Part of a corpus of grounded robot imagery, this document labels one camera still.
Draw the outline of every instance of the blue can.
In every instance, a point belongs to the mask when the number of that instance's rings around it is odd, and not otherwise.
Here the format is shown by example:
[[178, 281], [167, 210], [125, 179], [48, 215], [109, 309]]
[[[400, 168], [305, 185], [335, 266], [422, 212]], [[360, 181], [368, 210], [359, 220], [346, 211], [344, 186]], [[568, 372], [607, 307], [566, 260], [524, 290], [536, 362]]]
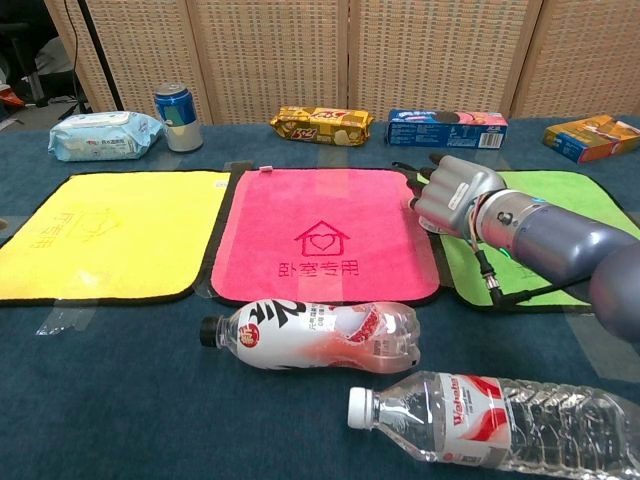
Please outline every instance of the blue can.
[[202, 145], [193, 96], [183, 83], [167, 82], [155, 92], [158, 114], [165, 124], [167, 143], [175, 152], [190, 152]]

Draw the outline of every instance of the dark blue table surface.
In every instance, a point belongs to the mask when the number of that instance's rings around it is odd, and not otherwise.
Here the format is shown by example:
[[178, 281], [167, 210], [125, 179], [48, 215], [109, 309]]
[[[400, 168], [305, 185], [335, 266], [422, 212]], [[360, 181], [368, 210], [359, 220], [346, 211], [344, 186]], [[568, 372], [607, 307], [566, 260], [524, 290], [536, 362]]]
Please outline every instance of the dark blue table surface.
[[[638, 117], [626, 120], [640, 125]], [[544, 128], [558, 121], [514, 120], [500, 151], [449, 153], [496, 169], [581, 172], [608, 189], [625, 210], [640, 211], [640, 152], [578, 166], [540, 143]], [[203, 133], [205, 144], [194, 153], [171, 153], [160, 140], [140, 160], [95, 163], [50, 157], [46, 131], [0, 134], [0, 217], [10, 220], [0, 234], [14, 231], [78, 172], [223, 169], [243, 160], [274, 167], [389, 167], [392, 161], [419, 166], [435, 151], [388, 147], [382, 125], [374, 126], [360, 148], [288, 142], [267, 126], [207, 127]], [[520, 476], [416, 462], [381, 432], [347, 427], [351, 386], [382, 389], [406, 374], [266, 372], [242, 364], [228, 351], [201, 347], [202, 317], [231, 311], [197, 294], [163, 305], [80, 313], [0, 308], [0, 478]], [[35, 334], [53, 317], [74, 315], [88, 323], [58, 335]], [[571, 321], [579, 323], [579, 318], [481, 313], [464, 307], [449, 291], [420, 307], [418, 315], [420, 369], [584, 384], [640, 403], [638, 383], [602, 374], [611, 365], [603, 369], [603, 352], [594, 357], [589, 351], [597, 338], [576, 334]], [[614, 364], [635, 368], [637, 353], [620, 360], [617, 349], [611, 350]]]

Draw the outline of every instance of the robotic hand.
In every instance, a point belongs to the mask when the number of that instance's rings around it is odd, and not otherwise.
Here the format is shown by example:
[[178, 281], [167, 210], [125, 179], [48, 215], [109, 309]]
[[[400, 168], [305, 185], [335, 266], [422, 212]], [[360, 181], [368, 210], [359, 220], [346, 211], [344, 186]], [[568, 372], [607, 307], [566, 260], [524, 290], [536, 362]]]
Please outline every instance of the robotic hand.
[[[617, 228], [507, 189], [493, 170], [434, 154], [427, 185], [409, 180], [411, 207], [434, 233], [464, 238], [480, 263], [496, 306], [565, 290], [591, 303], [600, 323], [629, 342], [640, 341], [640, 241]], [[506, 250], [551, 285], [503, 294], [478, 241]]]

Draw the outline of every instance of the white bottle cap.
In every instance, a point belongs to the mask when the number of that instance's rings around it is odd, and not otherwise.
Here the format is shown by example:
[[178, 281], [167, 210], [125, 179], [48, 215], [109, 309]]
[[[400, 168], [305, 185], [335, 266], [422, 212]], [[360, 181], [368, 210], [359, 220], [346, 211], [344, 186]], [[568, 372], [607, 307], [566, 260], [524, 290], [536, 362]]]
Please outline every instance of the white bottle cap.
[[351, 428], [373, 428], [373, 390], [351, 387], [347, 425]]

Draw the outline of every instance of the water bottle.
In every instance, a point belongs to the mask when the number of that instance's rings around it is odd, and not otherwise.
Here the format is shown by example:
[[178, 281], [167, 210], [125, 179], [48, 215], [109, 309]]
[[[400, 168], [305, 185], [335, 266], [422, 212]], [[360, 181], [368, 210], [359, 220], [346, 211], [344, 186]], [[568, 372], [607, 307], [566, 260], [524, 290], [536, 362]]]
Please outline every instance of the water bottle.
[[249, 303], [231, 317], [207, 317], [204, 346], [228, 348], [266, 369], [352, 367], [397, 373], [418, 363], [415, 310], [375, 302], [334, 307], [287, 300]]
[[383, 392], [352, 388], [348, 424], [422, 461], [640, 478], [640, 408], [589, 387], [416, 372]]

